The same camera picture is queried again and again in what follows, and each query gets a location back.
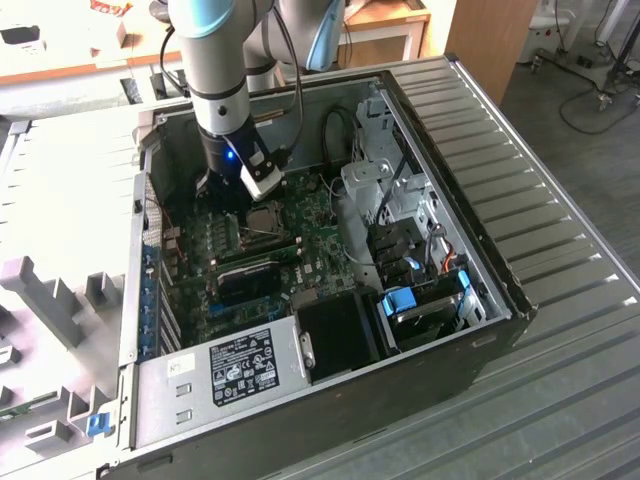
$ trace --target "table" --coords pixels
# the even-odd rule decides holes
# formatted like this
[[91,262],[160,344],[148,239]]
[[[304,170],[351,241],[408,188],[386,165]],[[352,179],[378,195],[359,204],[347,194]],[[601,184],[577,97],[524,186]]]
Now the table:
[[[121,49],[99,51],[90,54],[82,33],[82,0],[69,0],[64,11],[52,8],[50,2],[30,0],[40,14],[29,15],[33,23],[40,25],[43,38],[47,40],[46,53],[19,61],[0,64],[0,87],[21,85],[16,94],[27,95],[27,84],[50,82],[78,76],[102,75],[116,79],[133,78],[138,84],[144,102],[156,100],[156,88],[149,77],[160,73],[159,51],[165,37],[166,25],[152,18],[146,6],[134,6],[124,16],[128,37]],[[424,26],[429,20],[426,10],[413,11],[402,0],[374,0],[348,24],[351,41],[360,43],[369,40],[405,37],[403,59],[417,59]],[[348,41],[346,32],[341,44]],[[175,40],[170,41],[165,54],[167,69],[182,67],[180,52]]]

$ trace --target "blue tab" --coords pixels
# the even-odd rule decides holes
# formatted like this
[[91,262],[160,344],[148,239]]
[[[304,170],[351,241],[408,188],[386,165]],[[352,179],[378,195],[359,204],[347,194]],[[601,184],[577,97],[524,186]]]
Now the blue tab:
[[418,262],[417,260],[414,260],[411,257],[404,257],[404,259],[407,261],[407,263],[409,265],[411,265],[411,268],[413,268],[414,270],[420,270],[420,262]]
[[110,433],[110,417],[111,415],[109,413],[96,413],[95,415],[91,415],[89,417],[89,422],[87,422],[87,436],[95,437],[100,433]]
[[387,297],[384,297],[382,299],[382,308],[384,308],[384,313],[387,315],[387,317],[393,315],[393,305],[391,305],[391,302]]
[[382,307],[387,315],[401,313],[417,306],[416,298],[410,287],[399,288],[385,295],[382,299]]
[[462,288],[464,290],[466,290],[471,286],[471,280],[469,280],[469,275],[467,275],[467,272],[465,272],[464,270],[460,270],[458,272],[458,280],[460,280],[460,285],[462,285]]

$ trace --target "cable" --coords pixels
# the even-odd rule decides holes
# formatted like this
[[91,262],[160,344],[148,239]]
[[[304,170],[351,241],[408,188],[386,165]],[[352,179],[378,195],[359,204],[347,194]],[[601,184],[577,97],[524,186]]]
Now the cable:
[[567,53],[567,49],[564,47],[564,37],[562,36],[562,32],[560,31],[560,24],[558,23],[558,0],[556,0],[556,5],[554,10],[554,15],[556,17],[556,28],[558,29],[558,36],[560,37],[560,45],[562,46],[562,52]]
[[324,168],[328,169],[331,165],[331,159],[329,158],[329,147],[327,146],[327,126],[329,124],[329,117],[332,113],[335,113],[340,116],[342,123],[347,126],[347,122],[345,120],[345,116],[351,120],[351,125],[353,127],[353,135],[358,131],[358,119],[356,116],[346,107],[342,105],[333,105],[327,113],[324,114],[322,118],[322,126],[320,127],[320,136],[321,136],[321,145],[322,145],[322,163],[324,164]]
[[302,125],[304,123],[304,99],[302,98],[302,80],[300,78],[300,69],[298,68],[298,57],[296,56],[296,49],[293,46],[293,41],[291,40],[291,35],[289,34],[289,30],[287,29],[287,25],[284,23],[284,19],[280,14],[280,11],[277,7],[273,7],[273,14],[276,17],[278,22],[278,26],[280,27],[280,32],[284,37],[284,41],[287,44],[287,48],[289,49],[289,53],[291,54],[291,60],[293,62],[293,66],[296,69],[296,93],[298,97],[298,107],[300,109],[300,123],[298,124],[298,132],[291,142],[291,146],[289,147],[289,151],[293,151],[298,141],[300,140],[300,136],[302,135]]
[[362,265],[363,267],[375,267],[376,266],[375,263],[361,262],[357,258],[354,258],[353,256],[351,256],[351,254],[349,252],[347,252],[347,247],[345,247],[345,246],[342,247],[342,253],[344,253],[344,256],[347,257],[349,260],[351,260],[355,264]]
[[600,22],[598,22],[598,26],[596,27],[596,29],[593,31],[593,43],[595,43],[596,45],[598,45],[598,30],[600,30],[600,27],[602,26],[602,23],[604,22],[604,19],[607,18],[607,14],[609,13],[609,8],[611,8],[611,4],[613,3],[613,0],[609,0],[609,3],[607,3],[607,8],[604,11],[604,15],[602,15],[602,18],[600,19]]
[[375,219],[376,225],[380,224],[380,217],[382,216],[382,211],[387,206],[387,203],[389,202],[389,198],[391,197],[391,192],[393,191],[393,184],[396,183],[396,180],[398,180],[398,178],[400,178],[400,173],[402,172],[402,170],[404,169],[404,166],[409,161],[409,149],[407,148],[406,143],[403,144],[402,150],[403,150],[402,158],[400,159],[398,168],[396,168],[396,171],[393,173],[393,177],[391,177],[391,183],[389,184],[389,188],[387,188],[387,191],[384,193],[384,196],[382,197],[382,201],[380,202],[380,206],[378,207],[378,212],[376,213],[376,219]]
[[429,228],[428,231],[429,236],[427,237],[427,252],[424,260],[424,267],[429,271],[429,265],[431,264],[431,246],[433,245],[433,239],[435,237],[446,237],[447,231],[441,223],[435,223]]
[[547,57],[544,57],[544,61],[550,63],[551,65],[553,65],[554,67],[562,70],[565,73],[568,73],[568,74],[573,75],[575,77],[581,78],[585,82],[589,82],[598,93],[606,93],[607,95],[615,95],[615,92],[607,92],[606,90],[602,90],[593,79],[591,79],[589,77],[585,77],[584,75],[581,75],[578,72],[574,72],[573,70],[565,67],[564,65],[562,65],[562,64],[560,64],[558,62],[555,62],[555,61],[553,61],[553,60],[551,60],[551,59],[549,59]]
[[443,238],[443,240],[444,240],[444,243],[446,243],[447,247],[449,248],[449,253],[447,253],[447,256],[445,257],[444,262],[442,262],[442,271],[444,273],[447,273],[449,271],[449,262],[453,258],[453,254],[455,253],[455,250],[449,240],[447,240],[446,238]]
[[584,92],[580,92],[577,95],[569,97],[567,100],[562,102],[562,104],[558,108],[558,113],[560,114],[560,118],[562,119],[562,121],[566,123],[569,127],[571,127],[573,130],[575,130],[576,132],[580,132],[585,135],[600,135],[602,133],[609,131],[611,128],[616,126],[618,123],[622,122],[627,117],[630,117],[633,113],[636,112],[636,110],[638,110],[638,107],[634,106],[632,110],[629,110],[627,113],[625,113],[624,115],[621,115],[620,117],[615,119],[613,122],[611,122],[609,125],[599,130],[585,130],[583,128],[577,127],[576,125],[571,123],[571,121],[567,118],[566,114],[564,113],[564,109],[569,103],[573,102],[574,100],[577,100],[578,98],[584,97],[585,95],[588,95],[592,91],[593,91],[593,88],[590,88],[589,90],[585,90]]
[[162,45],[160,46],[160,70],[162,71],[162,74],[165,76],[165,78],[169,80],[169,83],[173,86],[173,88],[175,88],[183,96],[188,98],[191,96],[191,93],[189,92],[189,89],[187,88],[187,86],[180,85],[179,80],[164,68],[164,52],[167,49],[167,44],[169,43],[169,39],[171,38],[171,36],[175,31],[176,29],[173,28],[173,25],[171,25],[167,29],[167,34],[165,35],[164,40],[162,41]]
[[336,191],[333,190],[333,184],[336,183],[336,181],[338,180],[342,180],[341,177],[336,177],[333,180],[331,180],[331,185],[327,185],[327,182],[325,181],[324,177],[322,175],[320,175],[320,180],[322,180],[322,183],[324,183],[324,186],[327,187],[327,190],[329,191],[329,212],[331,213],[331,217],[335,217],[336,216],[336,212],[333,211],[333,197],[343,197],[346,195],[347,192],[342,192],[342,193],[337,193]]
[[347,25],[346,21],[342,23],[344,24],[344,29],[347,32],[347,44],[344,48],[344,67],[349,68],[349,64],[353,59],[353,40],[351,39],[351,30],[349,30],[349,25]]
[[[167,219],[167,223],[169,224],[169,228],[171,228],[171,231],[173,232],[174,231],[173,222],[171,221],[171,217],[169,216],[167,211],[164,209],[164,207],[162,205],[160,205],[160,203],[158,203],[153,198],[146,197],[146,199],[147,199],[148,202],[151,202],[151,203],[153,203],[153,204],[158,206],[158,208],[162,212],[162,215],[164,215],[164,217]],[[178,240],[177,239],[176,239],[176,250],[178,252],[178,256],[180,257],[180,260],[182,260],[182,263],[184,263],[186,265],[187,257],[185,256],[184,253],[182,253],[182,250],[180,249],[180,245],[178,245]]]

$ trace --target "power supply label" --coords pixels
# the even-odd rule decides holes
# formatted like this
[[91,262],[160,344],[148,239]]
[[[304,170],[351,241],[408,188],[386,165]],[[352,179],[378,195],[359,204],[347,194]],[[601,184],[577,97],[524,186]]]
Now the power supply label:
[[210,354],[218,407],[280,385],[269,329],[211,347]]

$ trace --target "gray metal panel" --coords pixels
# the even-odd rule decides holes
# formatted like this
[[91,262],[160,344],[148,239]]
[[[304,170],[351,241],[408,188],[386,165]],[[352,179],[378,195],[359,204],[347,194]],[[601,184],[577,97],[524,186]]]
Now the gray metal panel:
[[400,74],[389,68],[420,103],[451,72],[467,85],[466,98],[446,94],[416,110],[525,290],[541,302],[538,316],[467,392],[273,478],[637,478],[633,277],[466,71],[442,59],[422,65],[404,65]]
[[137,119],[125,107],[38,120],[27,133],[10,135],[0,155],[0,263],[29,255],[43,282],[61,277],[78,296],[73,322],[83,334],[67,351],[20,297],[0,288],[0,305],[12,314],[1,325],[3,345],[23,354],[0,372],[0,384],[14,392],[7,406],[65,392],[2,423],[0,475],[56,456],[75,464],[91,458],[83,454],[90,439],[75,427],[68,442],[44,442],[39,455],[24,446],[25,430],[68,424],[69,393],[61,387],[83,399],[94,385],[108,398],[117,395],[121,308],[94,312],[82,291],[87,275],[101,271],[123,288],[132,177],[139,170],[132,137]]

